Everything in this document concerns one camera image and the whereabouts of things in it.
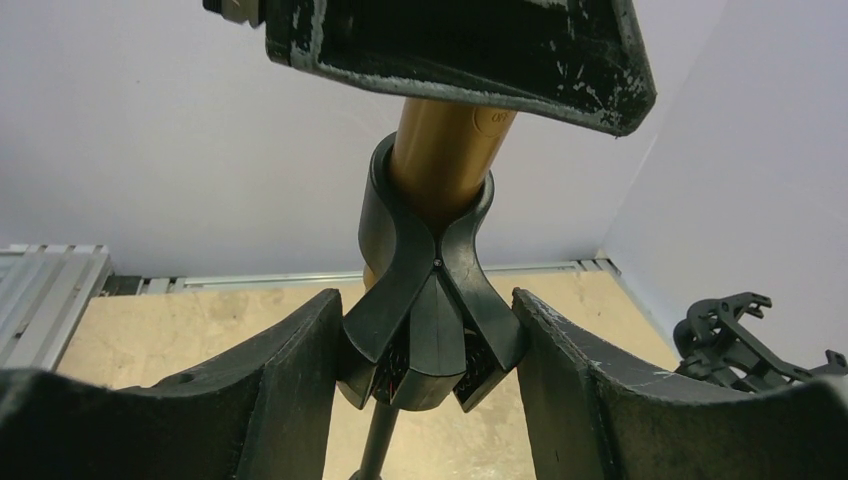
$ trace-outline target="wooden board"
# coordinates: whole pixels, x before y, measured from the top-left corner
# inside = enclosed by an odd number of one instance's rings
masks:
[[[511,303],[526,288],[592,333],[661,367],[677,358],[607,272],[493,276]],[[354,283],[92,300],[59,365],[64,375],[122,388],[149,386],[278,322],[323,288],[339,288],[345,308],[364,293]],[[365,411],[336,396],[324,478],[356,470],[373,401]],[[384,467],[387,480],[533,479],[516,375],[474,411],[452,399],[435,410],[402,413]]]

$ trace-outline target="black tube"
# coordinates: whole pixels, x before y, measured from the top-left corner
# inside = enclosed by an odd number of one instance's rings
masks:
[[[362,464],[359,472],[353,477],[355,480],[380,480],[380,470],[383,469],[383,462],[389,451],[398,413],[397,408],[377,402],[374,416],[371,417],[371,427],[368,429]]]

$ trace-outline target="black clamp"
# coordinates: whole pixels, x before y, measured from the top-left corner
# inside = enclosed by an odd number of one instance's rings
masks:
[[[674,328],[674,344],[683,357],[675,373],[743,392],[848,374],[841,353],[827,350],[827,364],[807,370],[778,358],[739,324],[746,314],[763,318],[762,309],[771,305],[770,298],[750,292],[694,303]]]
[[[357,408],[374,395],[395,408],[427,410],[453,392],[469,411],[528,347],[477,260],[475,237],[494,181],[490,173],[474,204],[434,238],[389,182],[394,138],[371,159],[359,246],[379,280],[342,322],[339,387]]]

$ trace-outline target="worn black surface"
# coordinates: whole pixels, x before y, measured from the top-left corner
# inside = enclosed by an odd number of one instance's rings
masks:
[[[2,478],[320,480],[340,320],[326,290],[150,388],[0,371]]]
[[[695,302],[674,328],[674,344],[683,357],[675,373],[743,392],[848,374],[839,352],[827,350],[827,363],[807,370],[781,360],[739,323],[746,315],[764,318],[762,309],[771,305],[770,298],[751,292]]]
[[[667,372],[572,324],[531,293],[513,310],[536,477],[848,478],[846,384],[747,394]]]
[[[263,11],[272,60],[376,92],[616,136],[656,97],[630,0],[266,0]]]
[[[454,392],[468,411],[527,349],[477,259],[494,180],[489,174],[474,204],[435,238],[388,180],[393,144],[390,135],[371,161],[359,245],[379,280],[342,323],[339,387],[357,408],[373,394],[395,408],[427,410]]]

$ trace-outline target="white wall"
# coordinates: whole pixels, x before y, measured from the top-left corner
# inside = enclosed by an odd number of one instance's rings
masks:
[[[642,0],[661,92],[626,139],[521,115],[486,263],[591,257],[724,1]],[[0,239],[105,243],[120,271],[358,269],[371,150],[401,100],[272,64],[200,0],[0,4]]]
[[[848,351],[848,2],[730,2],[604,242],[670,334],[692,302],[773,297],[785,359]]]

